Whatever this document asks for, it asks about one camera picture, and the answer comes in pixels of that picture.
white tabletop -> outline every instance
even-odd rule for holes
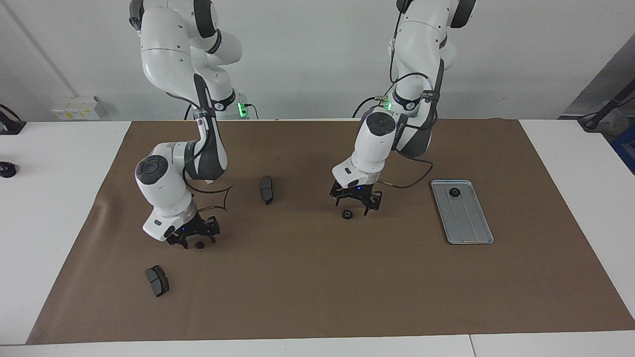
[[[81,229],[130,123],[29,123],[0,137],[0,344],[23,344]],[[635,316],[635,177],[599,134],[573,121],[522,121],[556,186]],[[29,260],[23,259],[29,251]],[[635,332],[375,339],[116,342],[0,347],[2,356],[295,355],[611,356],[635,354]],[[598,346],[597,350],[586,345]]]

